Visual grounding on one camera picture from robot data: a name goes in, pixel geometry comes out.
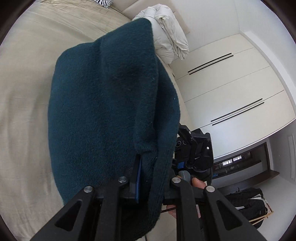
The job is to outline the person's right hand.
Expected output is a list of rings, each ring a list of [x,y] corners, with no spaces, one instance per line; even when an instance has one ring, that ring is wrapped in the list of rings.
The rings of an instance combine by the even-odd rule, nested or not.
[[[199,189],[204,189],[207,186],[206,182],[203,182],[196,177],[193,177],[191,182],[192,182],[192,186],[197,187]],[[176,218],[176,206],[175,205],[167,205],[166,209],[168,209],[168,214],[170,214],[172,217]]]

